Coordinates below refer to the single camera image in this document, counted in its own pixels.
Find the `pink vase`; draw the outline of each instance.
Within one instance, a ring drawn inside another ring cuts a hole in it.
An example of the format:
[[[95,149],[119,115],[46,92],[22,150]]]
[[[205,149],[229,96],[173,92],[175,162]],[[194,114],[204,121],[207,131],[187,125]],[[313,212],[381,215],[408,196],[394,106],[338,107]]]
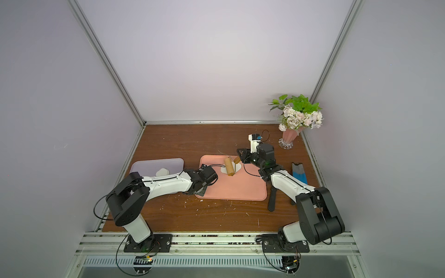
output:
[[[297,136],[303,129],[304,126],[298,128],[297,130],[286,129],[285,131],[283,131],[283,138],[278,140],[278,145],[283,149],[292,149],[292,147],[294,146],[293,141],[295,140],[295,138],[297,138]]]

